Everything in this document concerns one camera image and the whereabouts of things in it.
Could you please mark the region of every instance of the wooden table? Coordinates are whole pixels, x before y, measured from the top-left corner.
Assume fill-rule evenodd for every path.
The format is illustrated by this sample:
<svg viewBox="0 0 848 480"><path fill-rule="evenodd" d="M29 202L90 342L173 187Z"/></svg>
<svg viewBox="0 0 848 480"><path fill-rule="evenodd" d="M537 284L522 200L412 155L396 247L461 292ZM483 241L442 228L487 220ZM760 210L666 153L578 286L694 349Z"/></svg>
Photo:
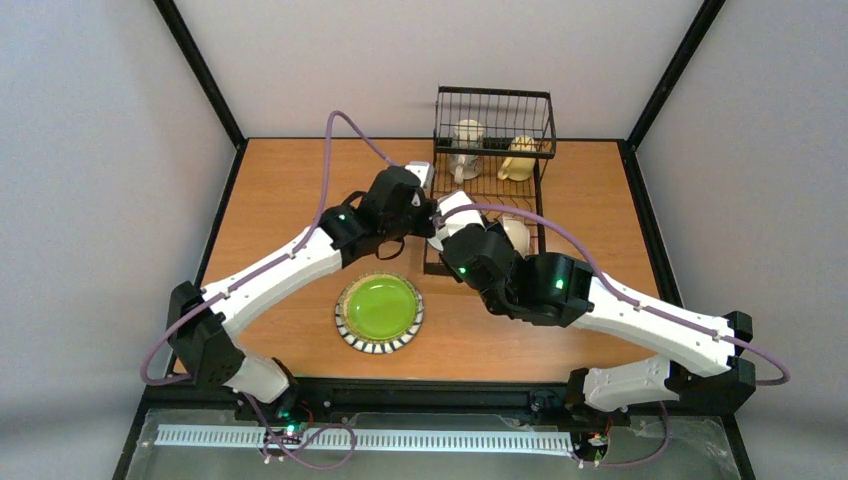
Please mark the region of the wooden table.
<svg viewBox="0 0 848 480"><path fill-rule="evenodd" d="M432 140L378 140L395 161L432 161ZM215 241L204 283L256 262L310 223L318 203L323 140L252 139ZM657 289L614 142L560 142L542 182L545 216L574 232L623 283ZM328 206L367 190L385 168L359 140L335 140ZM577 255L552 232L548 251ZM652 352L576 328L535 327L489 315L477 294L453 279L423 275L424 240L400 257L364 258L272 307L241 335L255 352L281 359L296 375L427 380L565 381L572 369L611 367ZM391 355L354 350L336 331L333 307L355 278L373 270L407 277L424 297L417 337Z"/></svg>

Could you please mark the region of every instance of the white wall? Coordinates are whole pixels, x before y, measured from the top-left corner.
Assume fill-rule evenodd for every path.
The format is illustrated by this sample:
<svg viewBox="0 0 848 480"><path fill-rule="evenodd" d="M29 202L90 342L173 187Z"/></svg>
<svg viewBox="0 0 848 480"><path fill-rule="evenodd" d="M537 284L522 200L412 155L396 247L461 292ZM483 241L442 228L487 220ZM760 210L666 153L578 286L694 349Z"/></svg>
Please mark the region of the white wall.
<svg viewBox="0 0 848 480"><path fill-rule="evenodd" d="M739 412L759 478L848 468L846 23L844 2L727 2L638 152L687 305L753 314L794 374Z"/></svg>
<svg viewBox="0 0 848 480"><path fill-rule="evenodd" d="M247 136L433 134L441 85L548 90L560 137L630 133L700 0L181 0Z"/></svg>
<svg viewBox="0 0 848 480"><path fill-rule="evenodd" d="M233 148L153 2L16 3L0 16L0 478L111 478Z"/></svg>

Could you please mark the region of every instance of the metal rack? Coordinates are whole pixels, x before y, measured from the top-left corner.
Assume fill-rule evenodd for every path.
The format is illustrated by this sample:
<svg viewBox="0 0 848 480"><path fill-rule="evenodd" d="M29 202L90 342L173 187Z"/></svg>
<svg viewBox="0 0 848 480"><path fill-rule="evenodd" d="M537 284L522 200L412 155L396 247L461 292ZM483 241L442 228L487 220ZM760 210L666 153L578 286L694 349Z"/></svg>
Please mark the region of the metal rack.
<svg viewBox="0 0 848 480"><path fill-rule="evenodd" d="M484 132L479 145L458 145L456 128L463 120L474 120ZM514 138L528 136L535 141L532 151L510 150ZM452 155L477 155L482 172L476 178L456 184L450 172ZM556 128L551 96L547 92L488 88L439 87L436 125L433 130L435 174L430 198L438 199L463 190L477 203L510 205L542 215L541 181L549 159L556 154ZM535 158L533 176L526 181L500 180L497 172L505 157ZM483 212L497 221L498 212ZM536 222L521 219L530 231L531 254L545 251L545 231ZM424 248L424 273L450 275L429 244Z"/></svg>

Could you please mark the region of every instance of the green plate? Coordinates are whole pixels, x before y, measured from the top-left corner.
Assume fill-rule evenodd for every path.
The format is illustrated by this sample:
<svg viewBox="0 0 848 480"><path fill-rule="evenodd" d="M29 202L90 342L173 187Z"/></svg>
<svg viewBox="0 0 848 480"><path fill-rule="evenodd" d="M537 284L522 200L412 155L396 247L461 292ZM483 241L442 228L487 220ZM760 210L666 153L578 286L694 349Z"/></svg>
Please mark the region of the green plate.
<svg viewBox="0 0 848 480"><path fill-rule="evenodd" d="M389 272L360 277L336 304L336 327L353 348L392 353L418 333L424 308L421 294L405 278Z"/></svg>

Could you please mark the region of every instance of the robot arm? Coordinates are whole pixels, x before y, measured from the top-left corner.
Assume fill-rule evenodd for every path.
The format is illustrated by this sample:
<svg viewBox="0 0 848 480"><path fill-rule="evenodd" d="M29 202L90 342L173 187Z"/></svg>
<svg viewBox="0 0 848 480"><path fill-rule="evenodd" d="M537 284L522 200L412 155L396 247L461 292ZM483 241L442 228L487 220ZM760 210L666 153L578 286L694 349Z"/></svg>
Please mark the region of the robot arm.
<svg viewBox="0 0 848 480"><path fill-rule="evenodd" d="M309 282L377 253L385 242L414 235L427 238L439 249L455 278L477 290L494 315L534 325L601 331L659 353L630 365L572 372L567 403L611 411L634 403L680 400L708 413L716 406L734 411L753 393L753 365L738 358L741 352L736 347L620 302L586 263L560 253L523 258L500 225L488 224L476 211L456 214L437 229L434 218L472 202L463 192L440 199L438 204L427 199L423 188L431 179L429 164L389 167L378 174L368 192L357 192L350 201L327 209L305 248L296 255L292 256L292 249L309 229L260 262L206 285L203 291L188 282L178 286L171 298L169 324L204 300L224 294L224 300L169 340L192 372L193 381L207 387L224 385L286 408L286 403L294 401L290 397L296 395L296 389L290 388L294 378L282 363L240 347L238 334ZM354 207L352 199L360 196ZM269 261L286 254L290 256L287 261L268 268ZM750 340L750 317L746 324L745 317L729 320L729 316L699 315L609 280L646 305ZM240 281L245 281L243 286L230 294L231 286Z"/></svg>

